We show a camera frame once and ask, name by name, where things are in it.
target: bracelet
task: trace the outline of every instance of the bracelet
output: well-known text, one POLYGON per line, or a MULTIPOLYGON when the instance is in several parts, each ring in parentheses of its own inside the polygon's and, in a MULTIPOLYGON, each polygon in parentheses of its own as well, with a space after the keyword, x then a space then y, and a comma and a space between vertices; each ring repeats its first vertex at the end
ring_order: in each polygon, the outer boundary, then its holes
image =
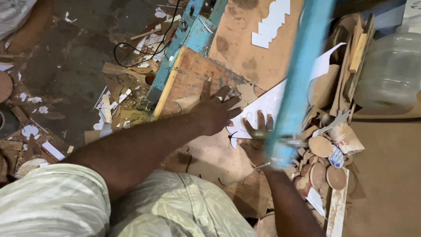
POLYGON ((268 165, 270 165, 270 162, 266 162, 266 163, 263 163, 261 165, 258 165, 258 166, 256 166, 256 168, 254 168, 254 170, 259 170, 259 169, 261 169, 263 167, 266 167, 268 165))

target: finger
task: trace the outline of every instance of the finger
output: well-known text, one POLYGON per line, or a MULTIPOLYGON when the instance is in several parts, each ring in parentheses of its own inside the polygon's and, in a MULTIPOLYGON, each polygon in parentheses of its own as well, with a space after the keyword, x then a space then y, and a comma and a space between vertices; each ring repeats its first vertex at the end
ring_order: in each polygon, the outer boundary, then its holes
POLYGON ((273 130, 273 117, 272 114, 267 115, 266 129, 273 130))
POLYGON ((245 153, 250 157, 251 154, 254 152, 254 148, 251 146, 248 140, 246 139, 237 139, 237 145, 240 145, 241 148, 245 151, 245 153))
POLYGON ((236 108, 236 109, 233 109, 233 110, 229 110, 228 111, 228 119, 233 119, 233 118, 237 117, 239 114, 241 114, 242 110, 243 110, 243 107, 236 108))
POLYGON ((225 99, 226 95, 228 95, 228 93, 229 93, 230 91, 231 91, 231 87, 229 87, 229 86, 223 86, 221 89, 219 89, 219 90, 215 93, 214 97, 216 98, 216 97, 218 97, 218 96, 221 96, 223 99, 225 99))
POLYGON ((200 100, 208 100, 211 97, 211 79, 212 77, 209 77, 209 79, 206 80, 203 84, 203 90, 200 94, 200 100))
POLYGON ((264 124, 264 115, 261 110, 257 111, 257 129, 264 130, 266 129, 266 125, 264 124))
POLYGON ((254 133, 255 129, 251 126, 251 124, 248 122, 246 118, 242 119, 242 123, 244 124, 245 129, 250 135, 254 133))
POLYGON ((225 110, 229 110, 240 101, 241 101, 241 97, 235 96, 233 98, 227 99, 222 104, 224 105, 223 107, 224 107, 225 110))

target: shirt button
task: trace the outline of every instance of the shirt button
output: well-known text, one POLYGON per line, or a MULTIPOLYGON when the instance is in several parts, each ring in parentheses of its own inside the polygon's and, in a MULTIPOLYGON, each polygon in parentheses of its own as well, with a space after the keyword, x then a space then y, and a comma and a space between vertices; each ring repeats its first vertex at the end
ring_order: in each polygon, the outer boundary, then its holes
POLYGON ((202 218, 202 222, 203 222, 205 225, 209 224, 209 220, 208 220, 207 218, 202 218))

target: wire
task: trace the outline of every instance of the wire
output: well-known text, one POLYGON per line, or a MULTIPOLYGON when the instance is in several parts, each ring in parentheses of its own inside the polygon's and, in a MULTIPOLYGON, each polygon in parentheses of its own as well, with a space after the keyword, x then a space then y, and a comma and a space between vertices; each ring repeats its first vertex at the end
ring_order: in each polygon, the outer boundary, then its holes
POLYGON ((119 45, 127 45, 127 46, 129 46, 129 47, 131 47, 131 48, 133 48, 133 49, 135 49, 135 50, 139 51, 140 53, 143 53, 143 54, 148 54, 148 55, 152 55, 152 57, 151 57, 151 58, 153 58, 153 56, 155 56, 155 55, 157 55, 157 54, 160 54, 162 51, 164 51, 164 49, 165 49, 165 48, 169 45, 170 41, 169 41, 169 42, 168 42, 168 43, 164 46, 164 48, 163 48, 161 51, 157 52, 157 51, 158 51, 158 49, 159 49, 159 47, 160 47, 160 46, 162 45, 162 43, 164 42, 164 40, 165 40, 165 36, 167 35, 168 31, 169 31, 169 30, 171 29, 171 27, 173 26, 174 19, 175 19, 176 14, 177 14, 177 9, 179 8, 179 4, 180 4, 180 0, 178 0, 178 1, 177 1, 176 10, 175 10, 175 12, 174 12, 173 20, 171 21, 170 27, 167 29, 167 31, 165 31, 164 38, 162 39, 162 41, 160 42, 160 44, 158 45, 158 47, 155 49, 155 52, 154 52, 153 54, 151 54, 151 53, 146 53, 146 52, 142 52, 142 51, 138 50, 136 47, 134 47, 134 46, 133 46, 133 45, 131 45, 131 44, 121 42, 121 43, 116 44, 116 45, 115 45, 115 47, 114 47, 114 59, 115 59, 115 61, 116 61, 116 62, 117 62, 120 66, 127 67, 127 68, 129 68, 129 67, 135 67, 135 66, 137 66, 137 65, 139 65, 139 64, 141 64, 141 63, 144 63, 144 62, 148 61, 148 60, 144 60, 144 61, 142 61, 142 62, 138 62, 138 63, 133 64, 133 65, 131 65, 131 66, 124 66, 124 65, 122 65, 122 64, 118 61, 117 56, 116 56, 116 54, 115 54, 115 51, 117 50, 117 48, 118 48, 118 46, 119 46, 119 45))

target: shirt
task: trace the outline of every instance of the shirt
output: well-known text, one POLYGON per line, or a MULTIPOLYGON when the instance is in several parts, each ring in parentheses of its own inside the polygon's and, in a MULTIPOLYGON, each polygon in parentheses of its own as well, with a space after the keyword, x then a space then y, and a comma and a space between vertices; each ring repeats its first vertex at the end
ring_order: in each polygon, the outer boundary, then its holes
POLYGON ((257 236, 216 185, 154 171, 110 204, 95 171, 53 164, 0 189, 2 236, 257 236))

